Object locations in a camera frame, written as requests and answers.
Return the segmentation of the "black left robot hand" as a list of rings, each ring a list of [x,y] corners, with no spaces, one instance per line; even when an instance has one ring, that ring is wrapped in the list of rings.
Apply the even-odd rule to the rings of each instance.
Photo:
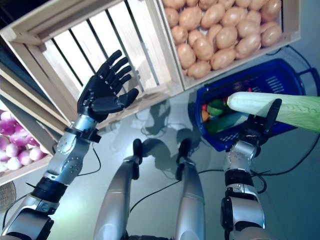
[[[77,113],[85,115],[98,123],[109,114],[128,108],[139,95],[137,88],[119,95],[123,85],[132,79],[129,72],[129,59],[115,51],[88,80],[77,100]]]

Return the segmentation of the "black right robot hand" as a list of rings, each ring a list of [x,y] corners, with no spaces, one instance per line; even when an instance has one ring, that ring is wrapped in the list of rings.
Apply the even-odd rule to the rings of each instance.
[[[250,114],[247,120],[242,124],[242,131],[239,135],[241,141],[247,142],[253,146],[261,146],[269,139],[270,132],[276,122],[282,100],[274,100],[267,111],[264,120],[259,121],[261,117]]]

